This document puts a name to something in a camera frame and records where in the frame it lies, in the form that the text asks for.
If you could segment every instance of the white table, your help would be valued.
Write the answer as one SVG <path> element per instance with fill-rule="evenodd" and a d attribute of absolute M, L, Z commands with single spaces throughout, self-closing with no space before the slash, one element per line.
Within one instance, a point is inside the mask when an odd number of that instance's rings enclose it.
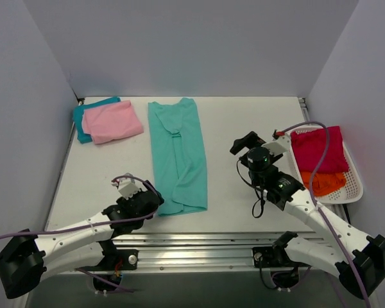
<path fill-rule="evenodd" d="M 103 98 L 86 98 L 94 103 Z M 144 125 L 144 133 L 104 145 L 73 143 L 53 202 L 47 229 L 64 227 L 83 220 L 119 197 L 110 180 L 132 173 L 154 182 L 148 103 L 177 103 L 180 98 L 130 99 Z M 274 129 L 284 129 L 304 121 L 297 98 L 194 98 L 198 106 L 208 168 L 208 210 L 195 214 L 155 217 L 135 232 L 143 234 L 219 234 L 251 232 L 311 232 L 297 219 L 267 203 L 263 217 L 255 219 L 251 208 L 256 200 L 235 170 L 237 157 L 229 149 L 234 139 L 255 131 L 270 140 Z M 287 157 L 277 162 L 283 172 L 289 172 Z M 248 176 L 242 166 L 242 174 Z"/>

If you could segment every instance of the pink cloth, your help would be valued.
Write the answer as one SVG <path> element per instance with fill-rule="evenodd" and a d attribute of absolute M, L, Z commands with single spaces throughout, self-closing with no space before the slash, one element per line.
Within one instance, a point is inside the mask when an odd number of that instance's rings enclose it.
<path fill-rule="evenodd" d="M 86 109 L 82 125 L 83 131 L 91 135 L 95 144 L 144 132 L 130 101 Z"/>
<path fill-rule="evenodd" d="M 348 172 L 349 166 L 344 156 L 341 129 L 339 126 L 328 127 L 329 149 L 322 162 L 319 173 Z M 307 133 L 291 133 L 291 144 L 300 171 L 313 172 L 325 149 L 326 134 L 324 129 Z"/>

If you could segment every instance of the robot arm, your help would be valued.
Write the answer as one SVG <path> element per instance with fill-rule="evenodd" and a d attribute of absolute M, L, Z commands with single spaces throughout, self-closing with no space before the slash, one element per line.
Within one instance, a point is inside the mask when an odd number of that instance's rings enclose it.
<path fill-rule="evenodd" d="M 356 297 L 362 298 L 354 273 L 320 211 L 328 218 L 338 239 L 353 260 L 368 295 L 385 278 L 385 238 L 375 238 L 354 228 L 321 203 L 312 202 L 304 185 L 291 175 L 273 165 L 291 146 L 291 139 L 284 133 L 274 133 L 274 140 L 265 142 L 255 132 L 235 140 L 230 152 L 238 154 L 240 163 L 249 170 L 251 183 L 247 185 L 262 192 L 268 201 L 280 210 L 298 218 L 322 236 L 331 247 L 310 243 L 294 232 L 286 232 L 273 244 L 273 258 L 285 263 L 301 262 L 321 269 L 337 277 L 342 285 Z"/>
<path fill-rule="evenodd" d="M 114 268 L 121 256 L 111 239 L 141 228 L 164 202 L 149 183 L 144 186 L 147 191 L 127 180 L 118 187 L 123 197 L 102 212 L 42 235 L 13 237 L 0 252 L 0 278 L 7 298 L 22 296 L 64 271 L 100 264 Z M 123 266 L 135 268 L 130 259 Z"/>

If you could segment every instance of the folded teal cloth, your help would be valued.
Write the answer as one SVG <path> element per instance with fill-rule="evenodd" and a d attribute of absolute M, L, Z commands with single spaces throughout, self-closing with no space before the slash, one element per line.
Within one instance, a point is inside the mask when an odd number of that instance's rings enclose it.
<path fill-rule="evenodd" d="M 148 104 L 154 182 L 165 202 L 160 216 L 207 210 L 207 161 L 197 105 Z"/>
<path fill-rule="evenodd" d="M 77 106 L 76 108 L 74 108 L 73 121 L 76 124 L 77 139 L 81 143 L 92 142 L 91 136 L 89 134 L 83 132 L 83 126 L 82 126 L 81 122 L 83 122 L 84 110 L 94 108 L 94 107 L 99 107 L 102 105 L 111 104 L 111 103 L 117 103 L 118 101 L 120 101 L 120 98 L 117 96 L 114 96 L 112 98 L 107 98 L 107 99 L 104 99 L 102 101 L 98 101 L 97 103 L 94 103 L 94 104 L 81 105 L 81 106 Z"/>

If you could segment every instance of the basket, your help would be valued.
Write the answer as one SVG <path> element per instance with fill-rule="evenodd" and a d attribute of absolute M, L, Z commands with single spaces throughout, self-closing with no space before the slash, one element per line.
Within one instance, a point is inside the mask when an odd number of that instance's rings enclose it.
<path fill-rule="evenodd" d="M 317 130 L 320 128 L 321 128 L 320 126 L 316 126 L 316 125 L 305 125 L 305 126 L 300 126 L 298 128 L 295 128 L 294 130 L 291 130 L 288 133 L 291 133 L 291 132 L 306 133 L 306 132 L 311 132 L 313 130 Z M 349 152 L 345 147 L 344 142 L 343 142 L 343 148 L 344 148 L 344 156 L 345 156 L 346 162 L 349 165 L 349 171 L 344 172 L 344 176 L 346 178 L 346 185 L 338 189 L 337 191 L 332 192 L 331 194 L 328 194 L 322 197 L 316 197 L 316 199 L 321 203 L 324 203 L 324 204 L 352 203 L 361 199 L 364 193 L 361 179 L 358 176 L 357 169 L 355 168 L 354 163 L 352 162 L 351 156 L 349 155 Z M 290 153 L 291 155 L 288 159 L 289 168 L 292 174 L 293 175 L 296 174 L 298 176 L 299 181 L 302 181 L 301 174 L 300 174 L 300 171 L 298 170 L 298 166 L 296 164 L 292 147 L 291 147 Z"/>

